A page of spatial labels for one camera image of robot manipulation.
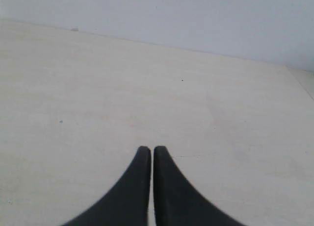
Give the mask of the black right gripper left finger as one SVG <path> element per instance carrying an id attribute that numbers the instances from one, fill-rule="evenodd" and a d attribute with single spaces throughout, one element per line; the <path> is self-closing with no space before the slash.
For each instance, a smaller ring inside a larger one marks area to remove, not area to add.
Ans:
<path id="1" fill-rule="evenodd" d="M 151 151 L 140 146 L 120 179 L 95 204 L 66 226 L 147 226 Z"/>

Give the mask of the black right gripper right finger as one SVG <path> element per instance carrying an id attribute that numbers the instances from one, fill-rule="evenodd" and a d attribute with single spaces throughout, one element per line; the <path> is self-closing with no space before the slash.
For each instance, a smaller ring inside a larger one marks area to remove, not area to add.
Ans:
<path id="1" fill-rule="evenodd" d="M 154 149 L 153 189 L 157 226 L 243 225 L 191 185 L 165 146 Z"/>

